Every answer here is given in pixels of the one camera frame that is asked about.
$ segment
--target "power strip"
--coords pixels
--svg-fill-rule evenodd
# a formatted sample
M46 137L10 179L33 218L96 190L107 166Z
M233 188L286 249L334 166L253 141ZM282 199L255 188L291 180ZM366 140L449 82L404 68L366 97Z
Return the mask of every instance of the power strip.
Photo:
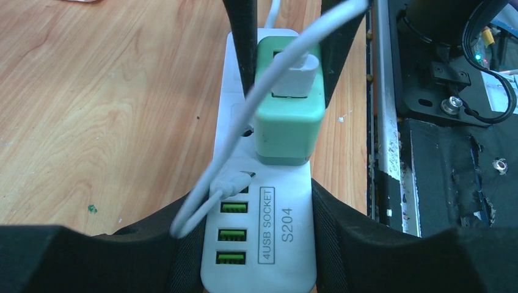
M267 36L298 36L289 29L259 29ZM220 151L244 103L232 39L227 37L214 153ZM247 190L206 218L201 277L210 293L310 292L316 282L310 163L263 165L254 134L239 140L227 170L254 172Z

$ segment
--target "black cable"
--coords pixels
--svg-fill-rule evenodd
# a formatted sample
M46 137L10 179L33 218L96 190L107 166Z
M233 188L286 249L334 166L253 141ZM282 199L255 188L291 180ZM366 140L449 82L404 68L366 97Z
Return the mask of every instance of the black cable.
M516 103L517 103L516 93L514 92L514 89L511 85L511 83L506 78L504 78L502 75L500 75L498 73L495 73L491 70L488 70L487 68L484 68L482 65L476 63L473 60L473 58L472 58L473 50L471 49L471 46L470 46L471 40L473 40L473 33L474 33L473 30L475 27L476 20L480 17L480 15L487 8L486 6L489 4L491 4L491 1L488 1L488 0L482 1L480 4L478 4L478 6L473 11L473 13L470 15L468 21L466 22L466 26L464 27L464 31L462 32L462 53L464 54L464 57L466 58L468 63L471 64L471 66L475 67L476 69L478 69L482 72L490 74L491 76L494 76L496 79L498 79L502 83L502 86L505 89L505 92L507 93L507 97L508 97L507 109L500 116L497 116L495 118L485 118L485 117L478 115L478 113L476 113L475 111L473 111L469 107L469 105L466 103L466 101L464 101L463 99L462 99L462 103L464 105L464 108L466 109L466 112L469 115L475 117L477 120L479 120L483 123L487 123L487 124L497 124L497 123L507 120L507 118L509 118L513 114L514 109L516 108Z

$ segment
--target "bolt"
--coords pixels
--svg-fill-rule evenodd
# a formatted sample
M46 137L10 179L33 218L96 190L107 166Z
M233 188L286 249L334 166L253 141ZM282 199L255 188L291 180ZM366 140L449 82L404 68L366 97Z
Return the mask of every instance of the bolt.
M461 111L462 100L456 96L451 96L440 103L440 108L448 115L457 115Z
M500 175L505 175L508 167L505 159L496 159L493 161L493 168L496 169Z

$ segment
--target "green usb port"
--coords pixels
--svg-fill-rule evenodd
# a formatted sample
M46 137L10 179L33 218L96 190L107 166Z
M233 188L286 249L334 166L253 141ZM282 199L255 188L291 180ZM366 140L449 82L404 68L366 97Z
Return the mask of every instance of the green usb port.
M248 212L248 203L246 202L223 202L221 203L221 212L232 212L236 214L245 214Z
M220 229L217 234L218 241L246 241L246 230Z
M216 252L216 264L245 264L246 252Z

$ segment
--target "wooden table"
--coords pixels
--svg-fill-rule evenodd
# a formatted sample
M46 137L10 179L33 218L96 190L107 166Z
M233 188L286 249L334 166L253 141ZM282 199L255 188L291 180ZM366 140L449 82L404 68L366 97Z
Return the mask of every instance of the wooden table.
M262 25L270 1L259 0ZM213 155L230 31L220 0L0 0L0 223L113 233L183 196ZM319 1L284 0L301 31ZM366 212L365 26L312 158Z

